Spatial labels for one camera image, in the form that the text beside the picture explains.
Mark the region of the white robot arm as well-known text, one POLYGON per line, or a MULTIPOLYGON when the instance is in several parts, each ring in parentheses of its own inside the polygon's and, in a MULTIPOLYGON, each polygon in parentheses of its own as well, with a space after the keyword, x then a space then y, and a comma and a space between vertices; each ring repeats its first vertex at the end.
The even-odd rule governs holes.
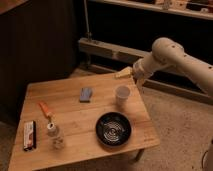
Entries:
POLYGON ((213 65, 190 56, 179 43, 161 37, 152 44, 147 57, 138 59, 132 67, 126 67, 115 74, 117 79, 132 76, 136 80, 150 78, 155 72, 167 67, 176 67, 197 87, 213 98, 213 65))

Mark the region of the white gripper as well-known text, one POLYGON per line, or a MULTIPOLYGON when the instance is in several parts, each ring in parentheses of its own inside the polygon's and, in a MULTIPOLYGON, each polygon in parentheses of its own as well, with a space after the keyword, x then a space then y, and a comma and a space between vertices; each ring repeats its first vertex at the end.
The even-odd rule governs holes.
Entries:
MULTIPOLYGON (((115 78, 120 79, 120 78, 128 78, 132 75, 132 68, 131 67, 126 67, 122 69, 121 71, 118 71, 115 73, 115 78)), ((138 79, 136 81, 136 86, 141 94, 144 93, 143 91, 143 84, 144 80, 143 79, 148 79, 153 75, 153 70, 152 66, 150 63, 145 62, 143 59, 139 59, 133 64, 133 77, 135 79, 138 79)))

